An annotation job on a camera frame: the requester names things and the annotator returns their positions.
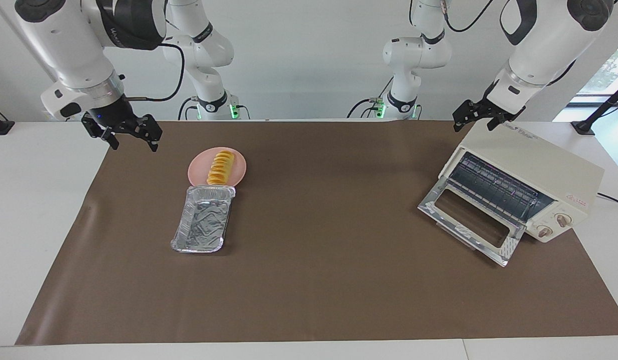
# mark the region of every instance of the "aluminum foil tray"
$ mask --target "aluminum foil tray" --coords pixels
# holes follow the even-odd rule
[[[214,253],[222,248],[235,188],[192,186],[171,248],[181,253]]]

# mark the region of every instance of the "white wall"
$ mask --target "white wall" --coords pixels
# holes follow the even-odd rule
[[[466,25],[485,2],[456,0],[450,10],[452,23]],[[495,0],[471,30],[448,31],[454,52],[449,65],[420,72],[424,119],[450,119],[466,98],[482,98],[512,52],[498,22],[504,2]],[[14,19],[13,1],[0,0],[0,5]],[[256,118],[346,116],[358,100],[376,96],[391,77],[382,62],[384,43],[417,35],[408,22],[408,0],[204,0],[204,6],[236,51],[233,64],[219,69],[224,83]],[[568,76],[528,104],[520,120],[550,121],[617,47],[618,4],[603,36]],[[167,63],[161,51],[108,48],[105,53],[118,73],[127,76],[128,96],[166,96],[176,84],[179,69]],[[41,90],[25,86],[20,91],[33,97]],[[174,119],[182,100],[192,95],[194,89],[185,79],[174,100],[135,103],[134,109],[138,115]]]

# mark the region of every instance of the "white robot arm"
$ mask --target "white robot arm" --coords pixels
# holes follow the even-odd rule
[[[491,130],[515,120],[535,94],[571,68],[612,10],[613,0],[508,0],[500,25],[515,51],[482,100],[466,100],[453,112],[455,130],[485,117],[493,118]]]
[[[394,38],[382,52],[393,69],[391,90],[383,96],[384,117],[406,119],[415,110],[421,79],[416,69],[436,69],[451,59],[451,45],[444,38],[444,18],[440,0],[417,0],[410,14],[420,36]]]
[[[167,38],[166,43],[176,44],[185,53],[185,71],[197,92],[197,108],[202,119],[235,119],[238,98],[231,95],[222,84],[214,68],[227,66],[233,61],[230,41],[213,28],[204,12],[201,0],[169,0],[173,24],[181,35]],[[179,64],[178,51],[163,49],[166,59]]]
[[[103,46],[153,50],[165,35],[163,0],[17,0],[19,23],[35,50],[58,76],[42,100],[58,119],[87,111],[91,137],[116,149],[115,133],[143,139],[157,150],[162,129],[137,117]]]

